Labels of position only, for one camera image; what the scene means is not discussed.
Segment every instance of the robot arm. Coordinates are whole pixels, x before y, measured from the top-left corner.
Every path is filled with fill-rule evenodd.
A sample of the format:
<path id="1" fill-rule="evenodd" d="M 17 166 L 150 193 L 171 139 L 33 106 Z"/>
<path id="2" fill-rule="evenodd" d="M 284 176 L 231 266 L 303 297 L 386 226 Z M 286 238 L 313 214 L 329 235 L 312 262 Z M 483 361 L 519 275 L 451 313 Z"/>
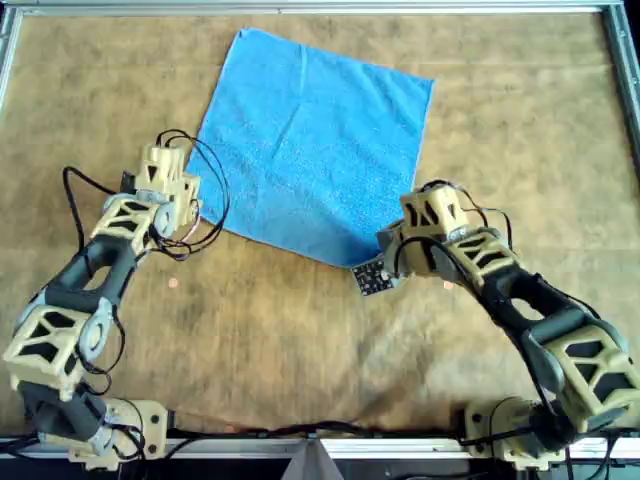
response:
<path id="1" fill-rule="evenodd" d="M 508 451 L 539 458 L 625 413 L 640 399 L 640 375 L 616 328 L 539 273 L 529 272 L 497 230 L 472 227 L 457 190 L 466 194 L 436 180 L 401 198 L 404 220 L 378 233 L 384 268 L 396 277 L 435 275 L 462 285 L 505 331 L 542 400 L 529 406 L 511 402 L 512 411 L 503 414 L 510 416 L 502 422 L 503 430 L 532 432 L 512 439 Z M 526 318 L 515 299 L 527 302 L 541 318 Z"/>
<path id="2" fill-rule="evenodd" d="M 184 170 L 184 151 L 149 146 L 140 173 L 106 201 L 89 243 L 32 299 L 3 355 L 42 442 L 69 447 L 88 468 L 164 454 L 168 412 L 153 401 L 97 394 L 85 381 L 107 373 L 91 362 L 102 353 L 133 273 L 158 241 L 199 215 L 199 177 Z M 104 281 L 87 285 L 102 268 Z"/>

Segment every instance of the wire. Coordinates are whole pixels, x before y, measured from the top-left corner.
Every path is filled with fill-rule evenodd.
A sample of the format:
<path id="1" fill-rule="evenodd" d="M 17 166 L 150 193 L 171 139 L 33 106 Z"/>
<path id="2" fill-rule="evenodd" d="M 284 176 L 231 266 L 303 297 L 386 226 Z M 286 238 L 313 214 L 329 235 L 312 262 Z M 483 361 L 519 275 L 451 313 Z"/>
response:
<path id="1" fill-rule="evenodd" d="M 71 189 L 71 184 L 69 183 L 69 174 L 73 173 L 81 180 L 84 180 L 86 183 L 91 185 L 94 188 L 97 188 L 101 192 L 106 193 L 107 195 L 113 195 L 115 192 L 104 185 L 99 184 L 95 180 L 93 180 L 88 175 L 85 175 L 80 170 L 75 167 L 66 166 L 62 169 L 62 186 L 64 187 L 64 192 L 67 196 L 67 201 L 69 202 L 69 209 L 71 210 L 71 216 L 73 217 L 73 223 L 76 227 L 76 233 L 78 235 L 78 253 L 82 252 L 84 249 L 85 239 L 84 239 L 84 227 L 82 226 L 82 220 L 80 219 L 80 213 L 78 212 L 78 206 L 76 204 L 75 197 L 73 195 L 73 190 Z M 87 272 L 91 276 L 93 276 L 93 271 L 91 269 L 91 264 L 89 262 L 89 258 L 87 254 L 84 254 L 84 263 Z"/>
<path id="2" fill-rule="evenodd" d="M 221 217 L 220 217 L 220 219 L 218 220 L 217 223 L 213 224 L 212 229 L 203 238 L 201 238 L 200 240 L 195 241 L 195 242 L 191 242 L 191 243 L 187 243 L 186 239 L 173 240 L 173 239 L 161 237 L 160 235 L 157 234 L 157 232 L 155 233 L 154 239 L 156 240 L 156 243 L 158 244 L 158 248 L 157 249 L 152 249 L 151 251 L 158 251 L 158 252 L 164 253 L 165 255 L 168 255 L 169 257 L 173 258 L 176 261 L 183 261 L 183 260 L 186 260 L 190 255 L 192 255 L 194 253 L 201 252 L 205 248 L 209 247 L 218 238 L 218 236 L 220 235 L 220 232 L 222 231 L 222 229 L 224 227 L 224 223 L 225 223 L 225 221 L 227 219 L 227 216 L 229 214 L 229 208 L 231 206 L 231 193 L 230 193 L 229 182 L 228 182 L 228 180 L 227 180 L 227 178 L 226 178 L 226 176 L 224 174 L 224 168 L 222 167 L 222 163 L 220 162 L 220 159 L 217 156 L 217 154 L 215 153 L 215 151 L 213 150 L 213 148 L 211 148 L 211 146 L 209 144 L 207 144 L 206 142 L 203 142 L 202 140 L 199 140 L 198 138 L 192 137 L 191 135 L 189 135 L 188 133 L 186 133 L 183 130 L 170 129 L 170 130 L 166 130 L 166 131 L 164 131 L 164 132 L 162 132 L 162 133 L 160 133 L 158 135 L 158 137 L 156 138 L 156 144 L 157 145 L 161 145 L 162 144 L 162 136 L 167 134 L 167 133 L 172 133 L 172 132 L 179 133 L 179 135 L 175 135 L 175 136 L 172 136 L 171 138 L 169 138 L 164 144 L 165 147 L 170 147 L 171 146 L 171 142 L 174 141 L 174 140 L 178 140 L 178 139 L 186 139 L 186 140 L 188 140 L 192 144 L 192 146 L 196 150 L 196 152 L 200 155 L 200 157 L 207 164 L 207 166 L 209 167 L 211 172 L 213 172 L 213 175 L 215 176 L 215 178 L 216 178 L 216 180 L 218 182 L 218 185 L 220 186 L 220 190 L 221 190 L 221 194 L 222 194 L 222 214 L 221 214 Z M 216 170 L 216 168 L 213 166 L 213 164 L 211 163 L 209 158 L 207 158 L 205 153 L 202 151 L 202 149 L 200 148 L 200 145 L 202 145 L 202 147 L 204 147 L 211 154 L 211 156 L 213 157 L 213 159 L 215 160 L 215 162 L 216 162 L 216 164 L 218 166 L 218 169 L 220 170 L 219 173 Z M 177 253 L 177 252 L 171 251 L 170 249 L 172 249 L 172 248 L 186 249 L 186 252 Z"/>
<path id="3" fill-rule="evenodd" d="M 516 397 L 511 396 L 511 397 L 504 398 L 500 400 L 498 403 L 496 403 L 495 406 L 491 409 L 491 414 L 489 414 L 489 437 L 493 437 L 493 417 L 498 411 L 498 408 L 500 408 L 500 406 L 505 402 L 507 402 L 508 400 L 512 400 L 514 398 Z M 495 459 L 496 455 L 495 455 L 494 444 L 495 444 L 495 439 L 492 439 L 491 440 L 491 457 Z"/>
<path id="4" fill-rule="evenodd" d="M 566 461 L 566 464 L 567 464 L 567 477 L 569 478 L 569 480 L 574 480 L 573 460 L 571 459 L 571 448 L 569 448 L 569 446 L 565 447 L 564 456 L 565 456 L 565 461 Z"/>
<path id="5" fill-rule="evenodd" d="M 41 458 L 30 457 L 28 455 L 20 453 L 20 450 L 24 450 L 25 448 L 37 445 L 38 443 L 40 443 L 38 434 L 36 432 L 32 432 L 14 440 L 0 443 L 0 454 L 11 455 L 12 457 L 21 458 L 24 460 L 42 460 Z"/>
<path id="6" fill-rule="evenodd" d="M 586 480 L 595 480 L 596 478 L 598 478 L 600 476 L 600 474 L 606 469 L 606 473 L 604 478 L 606 480 L 609 480 L 609 470 L 611 467 L 611 453 L 613 452 L 613 447 L 615 447 L 616 442 L 618 441 L 618 439 L 620 438 L 620 434 L 616 434 L 615 436 L 609 436 L 607 438 L 607 451 L 604 454 L 604 458 L 602 459 L 602 462 L 600 462 L 600 465 L 598 466 L 598 468 L 596 469 L 596 471 Z"/>
<path id="7" fill-rule="evenodd" d="M 124 329 L 124 326 L 122 325 L 122 322 L 120 321 L 120 318 L 118 318 L 118 312 L 117 312 L 117 308 L 114 305 L 113 309 L 112 309 L 112 318 L 113 318 L 113 323 L 115 323 L 116 327 L 118 328 L 118 331 L 120 332 L 120 347 L 118 349 L 118 355 L 116 356 L 116 359 L 113 361 L 113 363 L 111 364 L 110 367 L 103 369 L 101 367 L 98 367 L 96 365 L 94 365 L 93 363 L 91 363 L 90 361 L 88 361 L 84 355 L 82 355 L 82 352 L 80 352 L 80 349 L 78 348 L 78 346 L 76 345 L 76 355 L 78 356 L 78 359 L 80 360 L 80 363 L 82 364 L 82 367 L 90 374 L 92 375 L 102 375 L 105 377 L 106 381 L 107 381 L 107 385 L 103 390 L 97 391 L 95 390 L 91 385 L 87 384 L 87 390 L 89 391 L 89 393 L 91 393 L 92 395 L 97 395 L 97 396 L 101 396 L 104 395 L 105 393 L 107 393 L 109 391 L 109 389 L 111 388 L 111 384 L 113 382 L 113 379 L 111 378 L 111 371 L 116 367 L 116 365 L 118 365 L 118 363 L 120 362 L 120 359 L 122 358 L 122 355 L 124 353 L 124 347 L 127 341 L 127 336 L 126 336 L 126 332 Z"/>
<path id="8" fill-rule="evenodd" d="M 526 435 L 528 433 L 532 433 L 535 431 L 536 429 L 534 427 L 520 427 L 520 428 L 514 428 L 513 430 L 507 430 L 506 432 L 487 435 L 486 437 L 474 438 L 472 440 L 460 440 L 459 443 L 461 447 L 470 447 L 472 445 L 480 445 L 483 443 L 493 444 L 497 440 L 504 440 L 506 438 L 511 438 L 511 437 L 519 437 L 521 435 Z"/>
<path id="9" fill-rule="evenodd" d="M 377 436 L 394 436 L 396 434 L 406 434 L 406 430 L 382 430 L 378 428 L 366 428 L 361 427 L 359 425 L 354 425 L 352 423 L 340 422 L 327 420 L 323 422 L 317 423 L 303 423 L 303 424 L 295 424 L 289 425 L 286 427 L 276 428 L 274 430 L 267 430 L 264 428 L 252 428 L 252 429 L 244 429 L 238 432 L 233 433 L 194 433 L 184 430 L 177 430 L 178 434 L 187 434 L 193 435 L 191 438 L 187 438 L 182 442 L 175 445 L 166 455 L 165 459 L 170 459 L 175 455 L 179 450 L 183 449 L 187 445 L 190 445 L 194 442 L 200 440 L 207 439 L 220 439 L 220 438 L 282 438 L 282 437 L 290 437 L 293 435 L 305 434 L 306 436 L 310 436 L 315 434 L 319 430 L 331 431 L 336 433 L 346 433 L 354 436 L 360 437 L 377 437 Z M 433 432 L 425 431 L 424 433 L 428 434 L 430 437 L 436 437 L 433 435 Z"/>
<path id="10" fill-rule="evenodd" d="M 140 428 L 135 425 L 121 425 L 117 423 L 105 423 L 105 425 L 122 432 L 136 447 L 135 452 L 125 455 L 116 445 L 114 445 L 113 450 L 116 452 L 116 455 L 120 460 L 134 460 L 138 457 L 140 457 L 141 460 L 147 459 L 144 454 L 146 439 Z"/>
<path id="11" fill-rule="evenodd" d="M 484 214 L 484 212 L 497 212 L 502 214 L 502 216 L 504 217 L 506 228 L 507 228 L 507 244 L 509 245 L 509 248 L 513 250 L 513 229 L 511 228 L 511 219 L 509 218 L 509 215 L 507 215 L 504 211 L 500 210 L 499 208 L 487 208 L 487 207 L 482 207 L 478 205 L 475 202 L 475 200 L 473 200 L 473 197 L 467 191 L 466 188 L 456 183 L 450 182 L 448 180 L 441 180 L 441 179 L 432 180 L 430 182 L 425 183 L 422 186 L 421 190 L 425 191 L 427 188 L 434 187 L 436 185 L 447 185 L 455 190 L 458 190 L 459 192 L 462 192 L 469 199 L 471 204 L 474 206 L 474 208 L 467 208 L 463 210 L 465 212 L 469 212 L 469 211 L 477 212 L 478 215 L 480 215 L 480 217 L 482 218 L 482 223 L 484 224 L 485 227 L 489 226 L 489 222 L 487 221 L 487 216 Z"/>
<path id="12" fill-rule="evenodd" d="M 597 318 L 598 320 L 600 320 L 600 314 L 596 311 L 595 308 L 593 308 L 591 305 L 589 305 L 587 302 L 585 302 L 584 300 L 580 300 L 579 298 L 576 298 L 572 295 L 569 295 L 567 292 L 564 292 L 562 290 L 560 290 L 558 287 L 554 287 L 553 285 L 551 285 L 549 282 L 547 282 L 542 275 L 540 275 L 539 273 L 536 274 L 538 276 L 538 278 L 540 278 L 541 280 L 544 281 L 544 283 L 548 286 L 551 287 L 553 290 L 555 290 L 556 292 L 558 292 L 561 295 L 564 295 L 567 298 L 570 298 L 571 300 L 573 300 L 574 302 L 578 303 L 579 305 L 582 305 L 584 308 L 586 308 L 589 313 L 591 315 L 593 315 L 594 318 Z"/>
<path id="13" fill-rule="evenodd" d="M 398 276 L 398 265 L 400 262 L 400 254 L 402 253 L 402 250 L 404 250 L 407 245 L 414 242 L 426 242 L 430 246 L 436 247 L 442 253 L 444 253 L 447 256 L 447 258 L 451 261 L 451 263 L 453 263 L 454 267 L 456 267 L 457 272 L 462 277 L 464 286 L 467 287 L 467 289 L 471 292 L 472 295 L 474 295 L 478 299 L 478 301 L 480 301 L 480 296 L 475 292 L 475 289 L 473 288 L 469 275 L 464 270 L 464 268 L 462 268 L 462 266 L 458 262 L 458 259 L 449 251 L 449 249 L 443 243 L 439 242 L 438 240 L 432 237 L 421 235 L 421 236 L 410 237 L 400 242 L 400 245 L 398 245 L 398 248 L 396 249 L 396 253 L 393 257 L 393 273 L 395 276 Z"/>
<path id="14" fill-rule="evenodd" d="M 191 225 L 189 231 L 180 239 L 181 242 L 186 242 L 187 240 L 189 240 L 189 237 L 193 235 L 193 232 L 195 232 L 200 225 L 200 203 L 198 202 L 198 200 L 192 200 L 191 203 L 195 203 L 196 205 L 196 219 L 193 222 L 193 225 Z"/>
<path id="15" fill-rule="evenodd" d="M 144 420 L 142 420 L 142 413 L 140 413 L 140 409 L 136 406 L 135 403 L 133 403 L 131 400 L 127 400 L 126 398 L 119 398 L 118 400 L 120 400 L 121 402 L 125 402 L 128 403 L 131 408 L 133 408 L 136 413 L 138 414 L 138 420 L 140 420 L 140 430 L 144 430 Z"/>

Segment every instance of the blue towel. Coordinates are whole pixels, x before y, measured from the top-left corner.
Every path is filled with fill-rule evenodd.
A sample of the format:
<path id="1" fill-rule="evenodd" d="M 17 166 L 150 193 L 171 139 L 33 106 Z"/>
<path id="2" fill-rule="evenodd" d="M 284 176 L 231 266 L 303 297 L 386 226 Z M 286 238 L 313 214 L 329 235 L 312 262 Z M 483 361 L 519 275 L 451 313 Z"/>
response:
<path id="1" fill-rule="evenodd" d="M 433 81 L 241 30 L 198 138 L 231 189 L 225 228 L 321 262 L 351 267 L 378 253 L 376 232 L 411 190 Z M 203 216 L 219 187 L 193 152 Z"/>

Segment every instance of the gray object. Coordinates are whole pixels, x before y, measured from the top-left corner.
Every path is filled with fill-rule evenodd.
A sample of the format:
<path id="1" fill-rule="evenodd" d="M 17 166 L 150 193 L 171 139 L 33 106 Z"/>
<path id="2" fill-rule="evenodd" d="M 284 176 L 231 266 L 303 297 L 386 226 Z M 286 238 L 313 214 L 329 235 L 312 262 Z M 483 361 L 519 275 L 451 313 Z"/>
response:
<path id="1" fill-rule="evenodd" d="M 78 349 L 86 360 L 95 360 L 102 353 L 112 323 L 113 305 L 103 297 L 98 302 L 98 309 L 85 322 L 78 338 Z"/>
<path id="2" fill-rule="evenodd" d="M 282 480 L 343 480 L 320 440 L 306 440 L 291 459 Z"/>

